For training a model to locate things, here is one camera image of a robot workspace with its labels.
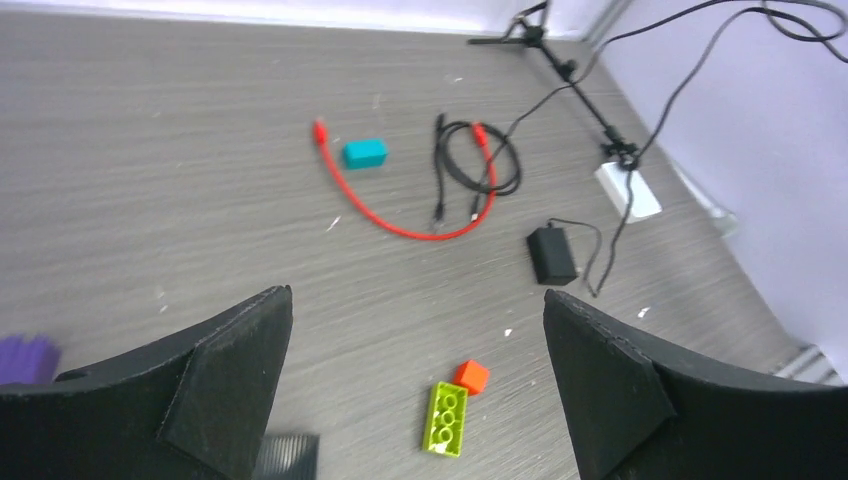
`orange block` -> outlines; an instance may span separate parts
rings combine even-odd
[[[483,393],[488,380],[489,370],[474,360],[469,360],[460,365],[453,377],[454,385],[467,388],[469,395]]]

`lime green lego brick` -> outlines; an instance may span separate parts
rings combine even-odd
[[[433,385],[427,425],[424,428],[423,449],[448,457],[462,452],[462,431],[465,430],[465,406],[468,389],[450,383]]]

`black wire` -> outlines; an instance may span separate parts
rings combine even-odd
[[[523,115],[516,118],[512,122],[512,124],[507,129],[506,133],[501,138],[501,144],[497,147],[497,149],[495,149],[494,153],[492,154],[491,161],[494,161],[494,159],[498,156],[498,154],[500,154],[500,152],[504,148],[512,148],[513,151],[514,151],[514,147],[512,147],[512,143],[509,141],[509,139],[513,135],[513,133],[515,133],[515,130],[518,127],[518,124],[521,123],[521,121],[524,120],[525,118],[527,118],[530,115],[532,115],[533,113],[535,113],[539,108],[542,107],[542,105],[547,103],[547,101],[550,100],[551,98],[553,98],[553,96],[556,95],[557,93],[559,93],[563,90],[572,88],[574,85],[577,85],[577,84],[581,83],[583,80],[585,80],[589,76],[589,74],[592,73],[592,70],[597,65],[601,54],[604,52],[604,50],[610,44],[615,43],[619,40],[624,40],[625,38],[629,38],[629,37],[633,37],[633,36],[636,36],[636,35],[640,35],[640,34],[645,33],[645,32],[649,32],[649,31],[651,31],[655,28],[659,28],[659,27],[661,27],[661,26],[663,26],[667,23],[673,22],[674,20],[680,19],[682,17],[685,17],[687,15],[695,13],[699,10],[704,9],[704,8],[712,7],[714,5],[719,5],[719,4],[722,4],[722,3],[734,2],[734,1],[753,1],[753,0],[710,0],[710,1],[703,2],[703,3],[698,4],[698,5],[695,5],[691,8],[683,10],[681,12],[678,12],[674,15],[669,16],[669,17],[666,17],[666,18],[664,18],[664,19],[662,19],[658,22],[652,23],[652,24],[650,24],[646,27],[642,27],[642,28],[639,28],[639,29],[636,29],[636,30],[633,30],[633,31],[630,31],[630,32],[627,32],[627,33],[623,33],[621,35],[617,35],[615,37],[608,39],[603,44],[601,44],[600,47],[598,47],[598,49],[592,55],[592,58],[590,59],[589,64],[587,65],[586,69],[583,71],[583,73],[580,75],[580,77],[578,77],[577,80],[575,80],[574,82],[572,82],[570,84],[562,85],[562,86],[555,88],[550,93],[548,93],[544,98],[542,98],[542,100],[540,100],[536,105],[534,105],[532,108],[530,108],[530,110],[528,110],[527,112],[525,112]],[[802,5],[802,6],[809,6],[809,7],[813,7],[813,8],[826,10],[826,11],[834,14],[836,17],[839,18],[840,23],[841,23],[840,29],[836,33],[833,33],[833,34],[830,34],[830,35],[823,35],[821,32],[818,31],[818,29],[815,28],[815,26],[813,26],[812,24],[810,24],[806,20],[804,20],[804,19],[802,19],[798,16],[795,16],[795,15],[792,15],[792,14],[789,14],[789,13],[786,13],[786,12],[783,12],[783,11],[780,11],[780,10],[775,10],[775,9],[769,7],[768,6],[769,1],[775,2],[775,3],[788,3],[788,4],[796,4],[796,5]],[[762,15],[765,15],[768,18],[769,22],[775,27],[775,29],[777,29],[777,31],[780,32],[781,34],[783,34],[784,36],[791,38],[793,40],[798,40],[798,41],[803,41],[803,42],[821,43],[838,60],[840,60],[844,63],[848,63],[848,57],[846,57],[844,54],[842,54],[842,52],[840,52],[836,47],[834,47],[830,43],[831,40],[834,40],[836,38],[841,37],[842,35],[845,34],[846,30],[848,30],[848,16],[846,16],[845,12],[843,12],[840,8],[838,8],[834,5],[831,5],[829,3],[821,2],[821,1],[817,1],[817,0],[761,0],[760,4],[761,4],[760,7],[749,7],[749,8],[745,8],[743,10],[736,12],[734,15],[732,15],[730,18],[728,18],[724,23],[722,23],[721,26],[718,28],[718,30],[716,30],[716,33],[713,34],[712,38],[710,39],[709,43],[707,44],[707,47],[705,48],[704,52],[701,54],[701,57],[698,59],[698,62],[695,64],[695,67],[692,68],[692,70],[689,72],[689,74],[683,79],[683,81],[680,83],[680,85],[678,85],[678,87],[674,90],[674,92],[672,92],[671,96],[666,101],[665,106],[663,107],[662,114],[660,115],[660,119],[657,122],[656,127],[652,131],[651,135],[648,137],[648,140],[645,142],[645,145],[638,152],[636,152],[635,154],[632,155],[632,157],[634,157],[634,158],[630,160],[631,162],[632,161],[638,162],[639,160],[641,160],[641,158],[645,154],[645,152],[651,146],[653,146],[657,137],[659,137],[660,133],[662,132],[663,128],[665,127],[665,123],[668,120],[669,114],[671,113],[671,109],[674,106],[674,103],[677,101],[677,98],[680,96],[680,94],[683,92],[683,90],[686,88],[686,86],[689,85],[689,83],[695,78],[695,76],[698,74],[698,72],[700,72],[701,68],[706,63],[707,58],[709,58],[710,54],[712,53],[713,49],[715,48],[715,45],[718,42],[721,35],[724,33],[724,31],[727,29],[727,27],[730,26],[731,23],[733,23],[736,19],[738,19],[739,17],[741,17],[742,15],[744,15],[746,13],[760,13]],[[795,23],[797,25],[800,25],[805,30],[809,31],[812,35],[811,36],[804,36],[804,35],[799,35],[797,33],[794,33],[790,30],[787,30],[785,27],[780,25],[780,23],[777,21],[778,18],[783,19],[783,20],[787,20],[787,21]],[[623,164],[628,163],[625,160],[626,160],[625,158],[621,158],[621,161],[623,162]],[[486,171],[483,172],[483,176],[477,182],[477,185],[479,185],[481,187],[485,187],[486,173],[487,173]],[[607,261],[607,266],[606,266],[606,268],[604,268],[604,273],[601,275],[601,278],[598,280],[597,287],[592,287],[591,281],[589,279],[589,274],[591,273],[592,266],[594,265],[595,260],[598,257],[598,254],[600,253],[600,245],[602,244],[602,239],[603,239],[603,237],[601,235],[601,231],[597,227],[595,227],[594,225],[590,225],[590,224],[584,223],[584,222],[576,222],[576,221],[562,220],[562,219],[551,219],[551,220],[549,220],[549,222],[550,221],[558,221],[558,222],[562,222],[562,223],[570,223],[570,224],[573,224],[573,225],[586,226],[586,227],[592,228],[596,232],[596,234],[598,235],[598,244],[596,245],[595,251],[593,252],[592,256],[590,257],[589,262],[587,262],[587,264],[586,264],[586,269],[585,269],[585,272],[584,272],[584,275],[583,275],[584,283],[588,287],[591,295],[595,298],[597,298],[598,295],[600,295],[601,289],[603,288],[604,284],[607,281],[607,278],[609,278],[609,275],[612,272],[613,265],[615,264],[616,246],[618,244],[618,240],[621,238],[621,234],[624,231],[624,227],[627,225],[627,219],[628,219],[628,217],[630,217],[630,213],[633,210],[633,203],[634,203],[635,198],[634,198],[634,195],[633,195],[632,180],[633,180],[633,172],[629,171],[628,174],[627,174],[627,178],[625,180],[625,185],[626,185],[626,188],[627,188],[627,205],[624,209],[624,213],[623,213],[623,216],[621,217],[621,221],[619,222],[618,226],[616,227],[615,232],[613,233],[613,237],[610,240],[610,246],[609,246],[610,256],[609,256],[609,259]],[[442,198],[441,192],[444,189],[442,180],[440,180],[439,188],[440,188],[440,199],[441,199]],[[478,195],[475,197],[475,200],[474,200],[475,207],[473,207],[472,210],[476,210],[476,205],[479,204],[479,199],[480,199],[481,193],[482,192],[478,192]],[[436,207],[436,216],[440,219],[441,215],[443,213],[444,213],[444,204],[440,200],[439,205]]]
[[[712,1],[712,2],[706,2],[704,4],[701,4],[701,5],[692,7],[688,10],[685,10],[683,12],[680,12],[676,15],[672,15],[671,17],[668,17],[664,20],[661,20],[661,21],[656,22],[652,25],[649,25],[648,27],[645,27],[645,28],[642,28],[642,29],[639,29],[639,30],[634,30],[633,32],[625,33],[625,34],[619,35],[617,37],[613,37],[612,39],[608,40],[607,42],[605,42],[600,47],[600,49],[595,54],[595,56],[593,56],[592,61],[590,62],[589,66],[586,69],[586,72],[575,82],[575,84],[581,82],[583,79],[585,79],[589,75],[589,73],[591,72],[595,63],[597,63],[598,56],[603,51],[603,49],[607,45],[609,45],[610,43],[612,43],[616,40],[621,40],[623,38],[638,35],[640,33],[644,33],[644,32],[647,32],[649,30],[653,30],[654,28],[665,25],[666,23],[669,23],[673,20],[681,18],[685,15],[688,15],[688,14],[695,12],[697,10],[700,10],[702,8],[706,8],[707,6],[716,5],[718,3],[725,3],[725,2],[728,2],[728,1],[733,1],[733,0],[715,0],[715,1]],[[792,0],[772,0],[772,1],[783,2],[783,3],[799,3],[799,4],[804,4],[804,5],[810,5],[810,6],[820,6],[818,4],[821,3],[821,2],[801,2],[801,1],[792,1]],[[800,25],[813,34],[812,37],[806,37],[806,38],[809,38],[810,40],[803,40],[803,41],[815,41],[815,42],[823,43],[828,48],[828,50],[830,50],[830,52],[833,53],[833,55],[837,57],[837,59],[839,59],[841,61],[848,60],[848,59],[845,59],[845,57],[838,50],[836,50],[835,47],[833,47],[829,43],[829,39],[831,39],[831,37],[836,38],[836,37],[838,37],[838,36],[840,36],[844,33],[844,31],[846,29],[846,25],[848,25],[848,22],[845,21],[845,14],[841,10],[837,9],[836,7],[833,7],[832,5],[824,4],[824,6],[821,7],[821,8],[825,8],[829,11],[834,12],[837,16],[840,17],[840,19],[843,20],[842,28],[840,29],[839,32],[837,32],[833,36],[830,36],[830,37],[823,36],[809,22],[807,22],[807,21],[805,21],[805,20],[803,20],[803,19],[801,19],[801,18],[799,18],[795,15],[791,15],[791,14],[788,14],[786,12],[782,12],[780,10],[774,10],[772,8],[769,8],[766,5],[761,6],[761,7],[745,8],[743,10],[736,12],[730,18],[725,20],[724,23],[722,23],[721,26],[719,26],[719,28],[713,34],[712,38],[710,39],[709,43],[707,44],[707,47],[704,49],[704,52],[701,54],[700,58],[698,59],[697,63],[695,64],[695,66],[692,68],[692,70],[689,72],[689,74],[686,75],[686,77],[683,79],[683,81],[677,86],[677,88],[674,90],[674,92],[672,92],[669,99],[666,101],[665,106],[663,107],[662,114],[660,115],[660,119],[657,122],[657,125],[654,128],[653,132],[649,136],[648,140],[645,142],[645,145],[637,153],[634,154],[635,160],[639,161],[641,159],[641,157],[645,154],[645,152],[648,150],[648,148],[650,148],[654,144],[657,137],[659,137],[660,133],[662,132],[663,128],[665,127],[666,121],[668,120],[669,114],[671,113],[671,109],[674,106],[675,101],[680,96],[680,94],[683,92],[683,90],[686,88],[686,86],[695,78],[695,76],[698,74],[698,72],[700,72],[701,68],[703,68],[704,64],[706,63],[707,59],[709,58],[710,54],[712,53],[713,49],[715,48],[716,44],[718,43],[719,38],[721,38],[721,35],[725,32],[725,30],[736,19],[738,19],[742,15],[745,15],[746,13],[763,14],[763,15],[767,16],[769,18],[769,20],[773,23],[776,23],[777,22],[776,19],[780,18],[780,19],[783,19],[783,20],[788,20],[790,22],[793,22],[797,25]],[[781,29],[782,29],[782,27],[778,27],[778,30],[781,31],[781,33],[784,33],[784,31],[781,30]],[[787,35],[787,36],[789,38],[797,39],[797,38],[795,38],[797,36],[796,34],[794,34],[792,32],[788,32],[788,33],[789,33],[789,35]],[[560,219],[552,219],[552,220],[556,220],[556,221],[562,221],[563,223],[572,223],[572,224],[575,224],[575,225],[589,226],[590,228],[593,228],[597,232],[598,242],[596,244],[594,252],[592,253],[592,256],[589,258],[589,261],[586,264],[586,269],[585,269],[584,274],[583,274],[583,283],[586,285],[586,287],[589,290],[589,293],[594,298],[597,298],[600,295],[604,284],[606,283],[607,279],[609,278],[610,273],[612,272],[613,265],[615,264],[616,246],[618,244],[619,239],[621,238],[622,232],[624,231],[624,227],[627,225],[627,219],[628,219],[628,217],[630,217],[630,213],[633,210],[633,203],[634,203],[635,198],[634,198],[634,194],[633,194],[632,179],[633,179],[633,172],[630,171],[630,172],[628,172],[627,179],[625,180],[625,184],[626,184],[626,188],[627,188],[627,206],[625,207],[624,213],[621,217],[621,221],[619,222],[618,227],[615,229],[615,233],[613,234],[613,237],[610,240],[609,259],[607,260],[606,268],[604,269],[604,272],[601,275],[601,278],[598,280],[598,284],[597,284],[596,287],[593,287],[592,284],[591,284],[590,274],[591,274],[592,266],[594,265],[595,260],[597,259],[597,256],[600,252],[600,245],[602,243],[602,235],[600,234],[600,230],[597,229],[597,227],[594,227],[592,225],[589,225],[589,224],[586,224],[586,223],[583,223],[583,222],[572,222],[572,221],[563,221],[563,220],[560,220]]]
[[[671,22],[673,22],[677,19],[683,18],[687,15],[695,13],[699,10],[703,10],[707,7],[712,7],[712,6],[715,6],[715,5],[722,4],[722,3],[738,2],[738,1],[753,1],[753,0],[710,0],[708,2],[703,2],[703,3],[700,3],[700,4],[695,5],[693,7],[687,8],[686,10],[683,10],[681,12],[675,13],[674,15],[671,15],[669,17],[662,19],[662,20],[654,22],[654,23],[652,23],[648,26],[638,28],[638,29],[632,30],[630,32],[622,33],[621,35],[616,35],[616,36],[606,40],[604,43],[601,44],[600,47],[598,47],[597,50],[595,50],[595,53],[592,54],[592,58],[589,60],[589,64],[586,66],[586,69],[583,71],[583,73],[580,75],[580,77],[574,83],[579,84],[580,82],[585,80],[586,77],[588,77],[590,73],[592,73],[592,70],[594,70],[595,66],[598,63],[598,60],[600,60],[601,54],[603,54],[604,50],[606,50],[606,48],[610,44],[615,43],[619,40],[624,40],[625,38],[634,37],[636,35],[641,35],[645,32],[649,32],[649,31],[651,31],[655,28],[659,28],[659,27],[661,27],[661,26],[663,26],[667,23],[671,23]],[[801,36],[801,35],[795,34],[791,31],[787,30],[786,28],[784,28],[782,25],[780,25],[777,22],[777,20],[774,18],[774,12],[777,12],[777,10],[770,8],[767,4],[768,2],[789,3],[789,4],[796,4],[796,5],[802,5],[802,6],[808,6],[808,7],[826,10],[826,11],[832,13],[833,15],[835,15],[839,19],[841,27],[840,27],[839,31],[837,31],[836,33],[833,33],[833,34],[830,34],[830,35],[822,35],[821,32],[819,32],[813,25],[811,25],[807,21],[805,21],[805,20],[803,20],[803,19],[801,19],[801,18],[799,18],[795,15],[791,15],[791,14],[788,14],[788,13],[785,13],[785,12],[781,12],[781,14],[783,15],[781,18],[783,18],[785,20],[789,20],[790,22],[796,23],[796,24],[804,27],[807,31],[812,33],[812,36],[807,37],[807,36]],[[845,12],[842,11],[839,7],[836,7],[836,6],[831,5],[829,3],[816,1],[816,0],[768,0],[768,1],[767,0],[761,0],[760,3],[761,3],[760,8],[763,9],[763,11],[761,13],[763,13],[769,19],[771,24],[778,30],[778,32],[780,32],[781,34],[783,34],[783,35],[785,35],[785,36],[787,36],[787,37],[789,37],[793,40],[821,43],[825,47],[827,47],[827,49],[830,50],[830,52],[836,58],[838,58],[840,61],[848,62],[848,58],[846,58],[845,55],[843,55],[841,52],[839,52],[839,50],[837,50],[836,47],[834,47],[830,43],[831,40],[835,40],[835,39],[841,37],[842,35],[845,34],[846,30],[848,30],[848,15],[846,15]]]
[[[562,218],[549,218],[548,226],[552,227],[553,223],[564,223],[566,225],[578,225],[582,227],[587,227],[595,232],[595,248],[592,250],[592,255],[589,256],[589,260],[586,262],[586,268],[583,270],[583,284],[586,285],[586,288],[592,294],[593,297],[597,297],[595,290],[592,288],[592,284],[589,283],[589,272],[592,270],[592,265],[595,264],[595,260],[598,259],[598,255],[601,254],[601,247],[604,244],[604,234],[601,233],[601,229],[592,225],[591,223],[586,222],[578,222],[576,220],[564,220]]]
[[[483,178],[475,182],[471,179],[465,172],[459,168],[456,160],[454,160],[453,156],[450,153],[450,139],[453,134],[460,130],[464,130],[466,128],[471,128],[471,122],[466,122],[464,120],[457,120],[454,122],[450,122],[448,124],[444,124],[445,115],[440,114],[436,120],[436,136],[435,136],[435,147],[433,148],[433,166],[436,170],[436,184],[438,187],[438,203],[436,204],[436,211],[433,215],[434,227],[438,227],[438,223],[441,223],[444,218],[445,212],[445,173],[451,176],[454,180],[456,180],[463,187],[476,192],[477,197],[475,197],[474,205],[472,206],[472,220],[476,219],[477,208],[479,207],[479,195],[488,195],[490,192],[495,192],[495,195],[499,197],[504,197],[507,195],[512,195],[518,190],[518,187],[521,186],[521,162],[518,159],[518,152],[515,150],[515,145],[509,140],[509,137],[498,130],[496,127],[488,124],[488,123],[480,123],[480,126],[483,127],[483,130],[487,135],[500,140],[501,146],[498,148],[498,151],[506,148],[510,162],[512,163],[512,176],[507,178],[504,183],[500,185],[489,185],[486,181],[487,173],[489,171],[489,163],[494,161],[494,155],[492,155],[491,159],[486,162],[486,168],[483,169]]]

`white power strip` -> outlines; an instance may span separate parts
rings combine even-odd
[[[595,171],[595,176],[622,217],[627,209],[627,173],[616,162],[605,163]],[[641,222],[662,212],[660,202],[638,171],[633,172],[630,187],[633,189],[633,208],[630,209],[627,223]]]

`red cable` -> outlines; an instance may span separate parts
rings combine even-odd
[[[494,162],[492,162],[492,154],[491,152],[489,152],[489,145],[486,133],[483,131],[483,128],[478,123],[472,125],[472,131],[474,133],[474,140],[477,142],[477,145],[480,146],[480,149],[483,151],[483,157],[486,160],[486,168],[489,174],[489,185],[496,185],[495,164]],[[382,227],[385,230],[394,233],[395,235],[413,238],[415,240],[450,240],[451,238],[456,238],[465,235],[471,230],[477,228],[478,225],[483,223],[483,220],[489,214],[489,211],[492,209],[492,205],[494,205],[495,203],[495,191],[492,190],[486,196],[486,205],[483,206],[483,211],[480,212],[480,216],[477,217],[477,220],[474,220],[465,227],[453,232],[434,234],[413,232],[411,230],[400,228],[380,218],[379,215],[374,213],[373,210],[368,208],[368,206],[366,206],[362,202],[362,200],[359,199],[353,189],[350,188],[350,185],[347,184],[347,181],[344,179],[342,172],[336,165],[336,160],[333,158],[333,154],[330,153],[330,149],[327,148],[327,128],[320,120],[315,120],[315,123],[312,126],[312,135],[315,139],[315,143],[318,145],[318,148],[321,149],[321,155],[324,157],[324,163],[327,164],[327,169],[330,170],[330,174],[333,176],[333,180],[335,180],[336,183],[339,185],[339,188],[342,189],[342,192],[344,192],[345,196],[348,198],[348,200],[350,200],[350,203],[352,203],[353,206],[360,211],[360,213],[365,215],[366,218],[374,222],[377,226]]]

